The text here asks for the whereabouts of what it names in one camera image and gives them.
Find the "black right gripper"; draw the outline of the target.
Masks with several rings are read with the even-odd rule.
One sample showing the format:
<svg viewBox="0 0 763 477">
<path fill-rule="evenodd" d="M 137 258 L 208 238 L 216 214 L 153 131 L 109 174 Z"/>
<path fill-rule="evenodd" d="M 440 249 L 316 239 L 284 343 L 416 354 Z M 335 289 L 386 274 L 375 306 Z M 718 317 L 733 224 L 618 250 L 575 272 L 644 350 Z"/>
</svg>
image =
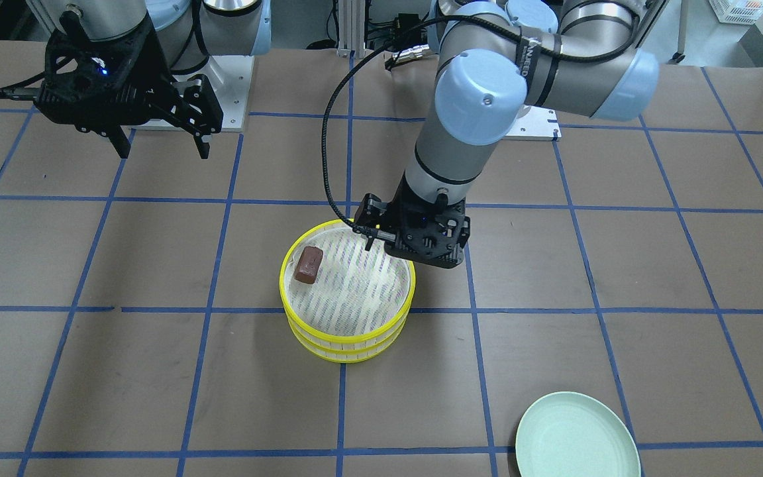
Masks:
<svg viewBox="0 0 763 477">
<path fill-rule="evenodd" d="M 131 152 L 131 133 L 124 126 L 142 126 L 161 120 L 193 136 L 199 157 L 208 160 L 212 134 L 221 132 L 223 111 L 207 76 L 189 81 L 163 81 L 152 85 L 125 79 L 110 103 L 109 141 L 121 159 Z"/>
</svg>

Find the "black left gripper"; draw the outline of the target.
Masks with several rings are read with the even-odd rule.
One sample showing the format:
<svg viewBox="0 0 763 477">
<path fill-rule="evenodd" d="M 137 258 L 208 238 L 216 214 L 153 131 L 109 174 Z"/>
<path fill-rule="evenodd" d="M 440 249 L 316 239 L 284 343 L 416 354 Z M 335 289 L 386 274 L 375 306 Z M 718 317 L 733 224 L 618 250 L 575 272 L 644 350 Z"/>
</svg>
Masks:
<svg viewBox="0 0 763 477">
<path fill-rule="evenodd" d="M 470 237 L 466 202 L 449 201 L 439 192 L 426 202 L 413 192 L 399 192 L 390 202 L 367 193 L 354 222 L 375 233 L 385 252 L 461 252 Z"/>
</svg>

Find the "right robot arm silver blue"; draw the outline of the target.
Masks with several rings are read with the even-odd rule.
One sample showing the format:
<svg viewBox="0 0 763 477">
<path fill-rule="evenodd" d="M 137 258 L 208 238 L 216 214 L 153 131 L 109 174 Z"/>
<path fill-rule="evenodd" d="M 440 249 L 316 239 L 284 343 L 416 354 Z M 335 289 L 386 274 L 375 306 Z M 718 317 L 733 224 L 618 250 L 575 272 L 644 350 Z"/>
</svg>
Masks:
<svg viewBox="0 0 763 477">
<path fill-rule="evenodd" d="M 130 154 L 125 127 L 163 121 L 199 156 L 225 121 L 219 56 L 272 47 L 270 1 L 34 1 L 51 30 L 34 106 L 56 124 L 108 138 Z"/>
</svg>

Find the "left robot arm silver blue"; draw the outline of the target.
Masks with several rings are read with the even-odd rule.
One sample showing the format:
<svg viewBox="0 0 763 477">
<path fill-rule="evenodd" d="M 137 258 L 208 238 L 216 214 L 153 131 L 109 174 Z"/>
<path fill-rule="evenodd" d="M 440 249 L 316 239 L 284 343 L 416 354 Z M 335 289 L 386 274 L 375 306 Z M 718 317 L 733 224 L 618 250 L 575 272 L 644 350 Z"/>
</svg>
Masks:
<svg viewBox="0 0 763 477">
<path fill-rule="evenodd" d="M 644 1 L 434 1 L 432 103 L 390 202 L 367 194 L 355 232 L 392 256 L 454 260 L 470 234 L 466 196 L 528 106 L 599 120 L 637 117 L 659 64 L 636 46 Z"/>
</svg>

